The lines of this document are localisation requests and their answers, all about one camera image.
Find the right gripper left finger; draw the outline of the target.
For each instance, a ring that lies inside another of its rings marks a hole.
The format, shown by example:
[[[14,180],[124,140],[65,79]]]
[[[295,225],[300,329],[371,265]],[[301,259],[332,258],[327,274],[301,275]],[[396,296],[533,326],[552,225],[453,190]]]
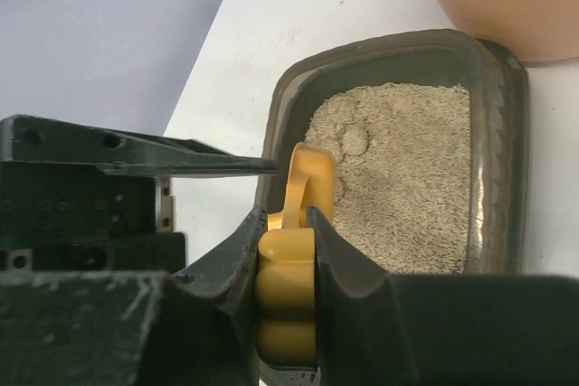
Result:
[[[175,274],[20,272],[1,277],[4,385],[255,385],[253,208]]]

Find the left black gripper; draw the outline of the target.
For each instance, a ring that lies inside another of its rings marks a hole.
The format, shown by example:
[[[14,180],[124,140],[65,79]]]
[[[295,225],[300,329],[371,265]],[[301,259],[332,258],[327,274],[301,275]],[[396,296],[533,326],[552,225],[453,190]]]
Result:
[[[1,121],[1,161],[3,271],[178,271],[170,184],[148,177],[277,173],[192,139],[28,115]]]

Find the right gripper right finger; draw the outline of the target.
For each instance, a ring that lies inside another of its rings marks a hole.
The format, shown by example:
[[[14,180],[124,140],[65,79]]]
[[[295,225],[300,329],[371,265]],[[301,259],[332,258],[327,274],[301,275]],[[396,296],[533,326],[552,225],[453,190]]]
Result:
[[[575,278],[394,274],[310,208],[325,385],[575,385]]]

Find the yellow plastic litter scoop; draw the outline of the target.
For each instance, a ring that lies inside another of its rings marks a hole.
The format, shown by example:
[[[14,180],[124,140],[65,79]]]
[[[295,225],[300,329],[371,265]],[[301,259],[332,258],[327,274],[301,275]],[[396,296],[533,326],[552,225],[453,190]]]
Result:
[[[268,216],[258,244],[255,297],[257,352],[282,370],[315,368],[315,232],[306,211],[315,207],[333,220],[337,167],[327,150],[295,145],[282,210]]]

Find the dark grey litter box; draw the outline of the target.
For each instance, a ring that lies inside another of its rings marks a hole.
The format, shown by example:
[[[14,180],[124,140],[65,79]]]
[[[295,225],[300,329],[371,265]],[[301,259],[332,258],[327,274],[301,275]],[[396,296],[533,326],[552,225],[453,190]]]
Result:
[[[529,83],[507,48],[452,29],[351,42],[295,63],[273,94],[263,156],[280,174],[261,177],[255,200],[283,205],[290,156],[314,111],[332,95],[386,82],[461,85],[470,93],[472,187],[465,270],[517,274],[522,267],[529,163]]]

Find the cat litter granules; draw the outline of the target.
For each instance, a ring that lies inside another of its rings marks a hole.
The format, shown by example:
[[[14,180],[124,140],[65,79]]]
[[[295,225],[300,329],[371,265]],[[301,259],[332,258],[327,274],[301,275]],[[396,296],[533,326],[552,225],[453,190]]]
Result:
[[[342,136],[364,128],[368,148],[346,155]],[[455,274],[470,220],[470,94],[462,86],[385,83],[338,93],[317,108],[308,145],[337,161],[334,225],[381,267]]]

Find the litter clump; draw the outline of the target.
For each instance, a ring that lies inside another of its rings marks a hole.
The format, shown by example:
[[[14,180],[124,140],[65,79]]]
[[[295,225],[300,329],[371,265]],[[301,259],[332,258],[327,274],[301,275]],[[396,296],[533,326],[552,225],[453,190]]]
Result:
[[[359,156],[368,148],[367,131],[359,126],[348,127],[342,136],[342,149],[346,155]]]

